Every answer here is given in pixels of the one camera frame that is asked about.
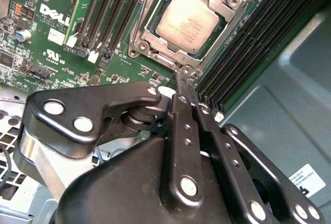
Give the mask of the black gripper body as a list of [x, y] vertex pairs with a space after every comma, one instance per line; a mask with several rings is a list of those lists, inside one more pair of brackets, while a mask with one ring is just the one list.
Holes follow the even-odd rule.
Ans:
[[212, 161], [201, 156], [203, 203], [187, 214], [163, 204], [161, 176], [166, 139], [153, 138], [82, 174], [65, 190], [56, 223], [255, 223], [231, 209]]

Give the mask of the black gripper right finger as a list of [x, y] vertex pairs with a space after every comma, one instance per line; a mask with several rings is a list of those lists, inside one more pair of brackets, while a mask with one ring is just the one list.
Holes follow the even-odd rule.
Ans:
[[236, 126], [219, 127], [214, 103], [187, 81], [195, 108], [205, 200], [189, 223], [324, 223], [325, 218], [274, 163]]

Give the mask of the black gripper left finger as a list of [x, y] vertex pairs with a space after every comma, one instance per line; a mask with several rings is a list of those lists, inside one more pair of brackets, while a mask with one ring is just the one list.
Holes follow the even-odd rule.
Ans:
[[146, 82], [35, 92], [26, 100], [15, 162], [59, 204], [70, 184], [93, 169], [96, 146], [142, 130], [165, 131], [170, 149], [161, 200], [169, 209], [197, 210], [204, 198], [198, 123], [187, 81], [177, 85], [172, 98]]

